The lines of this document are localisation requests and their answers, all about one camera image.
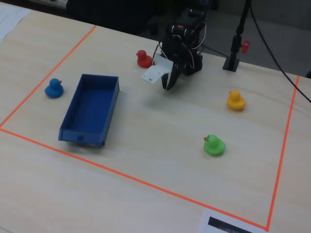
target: orange boundary tape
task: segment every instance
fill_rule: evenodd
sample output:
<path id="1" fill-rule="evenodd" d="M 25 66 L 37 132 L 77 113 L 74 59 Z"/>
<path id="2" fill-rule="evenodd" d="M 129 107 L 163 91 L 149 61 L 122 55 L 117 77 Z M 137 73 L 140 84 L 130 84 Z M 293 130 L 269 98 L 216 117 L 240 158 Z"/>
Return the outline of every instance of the orange boundary tape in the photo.
<path id="1" fill-rule="evenodd" d="M 299 78 L 300 77 L 297 76 L 296 86 L 298 86 Z M 277 168 L 276 183 L 274 185 L 274 190 L 273 190 L 273 195 L 272 195 L 272 200 L 271 200 L 271 205 L 270 205 L 270 210 L 269 210 L 269 215 L 268 215 L 268 220 L 267 220 L 267 225 L 266 225 L 266 231 L 267 232 L 270 229 L 273 208 L 274 208 L 274 204 L 275 204 L 275 201 L 276 201 L 276 193 L 277 193 L 277 188 L 278 188 L 278 182 L 279 182 L 280 175 L 281 175 L 281 169 L 282 169 L 282 164 L 283 164 L 284 152 L 285 152 L 285 148 L 286 148 L 287 135 L 288 135 L 288 130 L 290 128 L 290 122 L 291 122 L 291 118 L 292 118 L 292 112 L 293 112 L 295 97 L 296 97 L 296 88 L 294 89 L 290 110 L 288 112 L 287 123 L 286 123 L 284 138 L 283 138 L 283 145 L 282 145 L 282 150 L 281 150 L 281 156 L 280 156 L 280 160 L 279 160 L 278 168 Z"/>
<path id="2" fill-rule="evenodd" d="M 147 186 L 149 186 L 149 187 L 151 187 L 151 188 L 155 188 L 155 189 L 157 189 L 157 190 L 159 190 L 159 191 L 168 193 L 168 194 L 173 195 L 173 196 L 175 196 L 175 197 L 178 197 L 178 198 L 181 198 L 181 199 L 190 201 L 190 202 L 195 203 L 195 204 L 197 204 L 197 205 L 201 205 L 201 206 L 206 207 L 206 208 L 208 208 L 208 209 L 211 209 L 211 210 L 217 211 L 217 212 L 219 212 L 219 213 L 222 213 L 222 214 L 224 214 L 224 215 L 227 215 L 227 216 L 236 218 L 236 219 L 238 219 L 238 220 L 240 220 L 240 221 L 246 222 L 246 223 L 251 224 L 251 225 L 253 225 L 253 226 L 255 226 L 255 227 L 259 227 L 259 228 L 264 229 L 264 230 L 266 229 L 266 227 L 261 226 L 261 225 L 255 223 L 255 222 L 249 221 L 249 220 L 247 220 L 247 219 L 245 219 L 245 218 L 242 218 L 242 217 L 233 215 L 233 214 L 231 214 L 231 213 L 229 213 L 229 212 L 226 212 L 226 211 L 217 209 L 217 208 L 215 208 L 215 207 L 206 205 L 206 204 L 204 204 L 204 203 L 202 203 L 202 202 L 193 200 L 193 199 L 191 199 L 191 198 L 187 198 L 187 197 L 182 196 L 182 195 L 180 195 L 180 194 L 177 194 L 177 193 L 175 193 L 175 192 L 169 191 L 169 190 L 167 190 L 167 189 L 161 188 L 161 187 L 156 186 L 156 185 L 154 185 L 154 184 L 151 184 L 151 183 L 149 183 L 149 182 L 143 181 L 143 180 L 141 180 L 141 179 L 138 179 L 138 178 L 135 178 L 135 177 L 133 177 L 133 176 L 127 175 L 127 174 L 125 174 L 125 173 L 123 173 L 123 172 L 120 172 L 120 171 L 117 171 L 117 170 L 115 170 L 115 169 L 112 169 L 112 168 L 110 168 L 110 167 L 107 167 L 107 166 L 98 164 L 98 163 L 96 163 L 96 162 L 93 162 L 93 161 L 90 161 L 90 160 L 88 160 L 88 159 L 85 159 L 85 158 L 76 156 L 76 155 L 74 155 L 74 154 L 70 154 L 70 153 L 65 152 L 65 151 L 62 151 L 62 150 L 59 150 L 59 149 L 50 147 L 50 146 L 48 146 L 48 145 L 45 145 L 45 144 L 43 144 L 43 143 L 34 141 L 34 140 L 30 139 L 30 138 L 24 137 L 24 136 L 22 136 L 22 135 L 19 135 L 19 134 L 17 134 L 17 133 L 13 133 L 13 132 L 8 131 L 8 130 L 0 129 L 0 131 L 5 132 L 5 133 L 8 133 L 8 134 L 13 135 L 13 136 L 16 136 L 16 137 L 19 137 L 19 138 L 22 138 L 22 139 L 24 139 L 24 140 L 27 140 L 27 141 L 32 142 L 32 143 L 35 143 L 35 144 L 37 144 L 37 145 L 39 145 L 39 146 L 48 148 L 48 149 L 53 150 L 53 151 L 55 151 L 55 152 L 58 152 L 58 153 L 67 155 L 67 156 L 69 156 L 69 157 L 78 159 L 78 160 L 83 161 L 83 162 L 86 162 L 86 163 L 88 163 L 88 164 L 91 164 L 91 165 L 100 167 L 100 168 L 105 169 L 105 170 L 107 170 L 107 171 L 111 171 L 111 172 L 113 172 L 113 173 L 116 173 L 116 174 L 121 175 L 121 176 L 123 176 L 123 177 L 129 178 L 129 179 L 131 179 L 131 180 L 133 180 L 133 181 L 142 183 L 142 184 L 147 185 Z"/>
<path id="3" fill-rule="evenodd" d="M 135 178 L 133 176 L 130 176 L 130 175 L 127 175 L 123 172 L 120 172 L 120 171 L 117 171 L 117 170 L 114 170 L 112 168 L 109 168 L 107 166 L 104 166 L 104 165 L 101 165 L 101 164 L 98 164 L 96 162 L 93 162 L 93 161 L 90 161 L 90 160 L 87 160 L 87 159 L 84 159 L 82 157 L 79 157 L 79 156 L 76 156 L 74 154 L 70 154 L 68 152 L 65 152 L 65 151 L 62 151 L 62 150 L 59 150 L 59 149 L 56 149 L 56 148 L 53 148 L 53 147 L 50 147 L 48 145 L 45 145 L 43 143 L 40 143 L 40 142 L 37 142 L 35 140 L 32 140 L 30 138 L 27 138 L 27 137 L 24 137 L 22 135 L 19 135 L 17 133 L 13 133 L 11 131 L 8 131 L 8 130 L 5 130 L 5 129 L 2 129 L 2 126 L 14 115 L 14 113 L 17 112 L 17 110 L 29 99 L 29 97 L 31 95 L 34 94 L 34 92 L 58 69 L 58 67 L 82 44 L 82 42 L 96 29 L 96 25 L 81 39 L 81 41 L 75 45 L 75 47 L 57 64 L 57 66 L 34 88 L 34 90 L 32 90 L 32 92 L 13 110 L 13 112 L 0 124 L 0 131 L 4 132 L 4 133 L 8 133 L 10 135 L 13 135 L 13 136 L 16 136 L 16 137 L 19 137 L 21 139 L 24 139 L 24 140 L 27 140 L 29 142 L 32 142 L 32 143 L 35 143 L 39 146 L 42 146 L 42 147 L 45 147 L 45 148 L 48 148 L 50 150 L 53 150 L 55 152 L 58 152 L 58 153 L 61 153 L 61 154 L 64 154 L 64 155 L 67 155 L 69 157 L 72 157 L 72 158 L 75 158 L 75 159 L 78 159 L 82 162 L 85 162 L 85 163 L 88 163 L 88 164 L 91 164 L 91 165 L 94 165 L 94 166 L 97 166 L 97 167 L 100 167 L 102 169 L 105 169 L 105 170 L 108 170 L 110 172 L 113 172 L 115 174 L 118 174 L 118 175 L 121 175 L 123 177 L 126 177 L 126 178 L 129 178 L 133 181 L 136 181 L 136 182 L 139 182 L 141 184 L 144 184 L 144 185 L 147 185 L 151 188 L 154 188 L 154 189 L 157 189 L 159 191 L 162 191 L 162 192 L 165 192 L 167 194 L 170 194 L 170 195 L 173 195 L 175 197 L 178 197 L 178 198 L 181 198 L 181 199 L 184 199 L 186 201 L 190 201 L 194 204 L 197 204 L 197 205 L 200 205 L 200 206 L 203 206 L 205 208 L 208 208 L 208 209 L 211 209 L 211 210 L 214 210 L 214 211 L 217 211 L 221 214 L 224 214 L 224 215 L 227 215 L 227 216 L 230 216 L 230 217 L 233 217 L 235 219 L 238 219 L 240 221 L 243 221 L 243 222 L 246 222 L 248 224 L 251 224 L 255 227 L 258 227 L 258 228 L 261 228 L 265 231 L 269 231 L 270 229 L 270 224 L 271 224 L 271 219 L 272 219 L 272 213 L 273 213 L 273 208 L 274 208 L 274 204 L 275 204 L 275 200 L 276 200 L 276 193 L 277 193 L 277 188 L 278 188 L 278 183 L 279 183 L 279 178 L 280 178 L 280 174 L 281 174 L 281 168 L 282 168 L 282 163 L 283 163 L 283 157 L 284 157 L 284 152 L 285 152 L 285 147 L 286 147 L 286 140 L 287 140 L 287 135 L 288 135 L 288 130 L 289 130 L 289 126 L 290 126 L 290 121 L 291 121 L 291 117 L 292 117 L 292 111 L 293 111 L 293 107 L 294 107 L 294 101 L 295 101 L 295 96 L 296 96 L 296 89 L 294 89 L 294 92 L 293 92 L 293 97 L 292 97 L 292 102 L 291 102 L 291 106 L 290 106 L 290 110 L 289 110 L 289 113 L 288 113 L 288 118 L 287 118 L 287 124 L 286 124 L 286 128 L 285 128 L 285 134 L 284 134 L 284 139 L 283 139 L 283 144 L 282 144 L 282 150 L 281 150 L 281 156 L 280 156 L 280 160 L 279 160 L 279 164 L 278 164 L 278 169 L 277 169 L 277 174 L 276 174 L 276 182 L 275 182 L 275 186 L 274 186 L 274 190 L 273 190 L 273 195 L 272 195 L 272 200 L 271 200 L 271 205 L 270 205 L 270 210 L 269 210 L 269 215 L 268 215 L 268 220 L 267 220 L 267 225 L 264 227 L 262 225 L 259 225 L 255 222 L 252 222 L 250 220 L 247 220 L 245 218 L 242 218 L 242 217 L 239 217 L 237 215 L 234 215 L 234 214 L 231 214 L 229 212 L 226 212 L 226 211 L 223 211 L 223 210 L 220 210 L 220 209 L 217 209 L 215 207 L 212 207 L 212 206 L 209 206 L 209 205 L 206 205 L 202 202 L 199 202 L 199 201 L 196 201 L 196 200 L 193 200 L 191 198 L 187 198 L 185 196 L 182 196 L 180 194 L 177 194 L 175 192 L 172 192 L 170 190 L 167 190 L 167 189 L 164 189 L 164 188 L 161 188 L 159 186 L 156 186 L 154 184 L 151 184 L 149 182 L 146 182 L 146 181 L 143 181 L 141 179 L 138 179 L 138 178 Z M 298 83 L 299 83 L 299 76 L 297 77 L 296 79 L 296 86 L 298 86 Z"/>
<path id="4" fill-rule="evenodd" d="M 0 128 L 16 113 L 16 111 L 29 99 L 30 96 L 57 70 L 57 68 L 76 50 L 80 44 L 85 41 L 86 38 L 95 30 L 97 26 L 95 25 L 83 38 L 80 40 L 78 44 L 73 47 L 73 49 L 54 67 L 54 69 L 34 88 L 34 90 L 11 112 L 11 114 L 0 124 Z"/>

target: paper sheet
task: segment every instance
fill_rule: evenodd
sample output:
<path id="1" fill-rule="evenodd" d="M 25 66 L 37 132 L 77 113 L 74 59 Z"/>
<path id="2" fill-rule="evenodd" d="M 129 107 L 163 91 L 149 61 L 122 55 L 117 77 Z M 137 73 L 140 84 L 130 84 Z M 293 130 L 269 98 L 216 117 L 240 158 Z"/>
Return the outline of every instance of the paper sheet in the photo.
<path id="1" fill-rule="evenodd" d="M 155 65 L 151 66 L 142 76 L 143 80 L 154 84 L 164 74 L 169 74 L 172 71 L 174 62 L 161 57 L 159 54 L 155 54 Z"/>
<path id="2" fill-rule="evenodd" d="M 206 209 L 198 233 L 267 233 L 265 230 L 242 222 L 236 218 Z"/>
<path id="3" fill-rule="evenodd" d="M 0 42 L 29 12 L 25 8 L 0 5 Z"/>

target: microphone stand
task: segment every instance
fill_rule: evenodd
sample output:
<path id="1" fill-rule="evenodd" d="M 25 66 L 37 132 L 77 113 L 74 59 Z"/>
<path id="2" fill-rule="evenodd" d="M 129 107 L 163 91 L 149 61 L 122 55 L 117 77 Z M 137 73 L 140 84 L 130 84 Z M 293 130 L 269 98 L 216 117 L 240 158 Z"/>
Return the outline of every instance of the microphone stand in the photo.
<path id="1" fill-rule="evenodd" d="M 232 39 L 232 45 L 231 45 L 231 54 L 230 57 L 227 57 L 225 60 L 225 64 L 223 66 L 223 69 L 233 71 L 235 72 L 237 70 L 238 64 L 240 62 L 239 58 L 237 58 L 237 53 L 240 50 L 242 37 L 241 34 L 244 31 L 244 24 L 247 17 L 247 13 L 249 10 L 249 7 L 251 5 L 252 0 L 246 0 L 243 13 L 240 19 L 240 23 L 236 30 L 236 35 L 233 36 Z"/>

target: blue tray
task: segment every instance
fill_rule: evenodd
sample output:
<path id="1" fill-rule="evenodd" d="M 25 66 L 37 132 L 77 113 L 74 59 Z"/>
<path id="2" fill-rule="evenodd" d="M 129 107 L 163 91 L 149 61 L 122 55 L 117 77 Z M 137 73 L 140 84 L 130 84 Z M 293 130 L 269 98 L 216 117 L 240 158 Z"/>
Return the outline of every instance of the blue tray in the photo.
<path id="1" fill-rule="evenodd" d="M 83 74 L 58 140 L 104 145 L 119 90 L 118 77 Z"/>

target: rubber duck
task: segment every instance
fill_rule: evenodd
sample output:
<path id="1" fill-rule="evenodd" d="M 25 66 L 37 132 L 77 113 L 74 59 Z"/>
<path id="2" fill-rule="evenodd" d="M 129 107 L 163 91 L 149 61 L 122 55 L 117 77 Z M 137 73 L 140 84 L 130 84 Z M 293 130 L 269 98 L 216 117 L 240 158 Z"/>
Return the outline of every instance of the rubber duck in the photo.
<path id="1" fill-rule="evenodd" d="M 230 91 L 227 103 L 234 110 L 242 110 L 246 105 L 246 101 L 239 91 Z"/>
<path id="2" fill-rule="evenodd" d="M 221 155 L 225 150 L 225 143 L 214 134 L 205 137 L 204 141 L 204 150 L 210 155 Z"/>
<path id="3" fill-rule="evenodd" d="M 145 50 L 139 50 L 136 53 L 137 63 L 140 67 L 149 68 L 152 65 L 152 57 L 148 56 Z"/>
<path id="4" fill-rule="evenodd" d="M 45 88 L 45 94 L 50 98 L 58 98 L 64 93 L 64 88 L 61 85 L 62 81 L 58 79 L 51 79 L 50 85 Z"/>

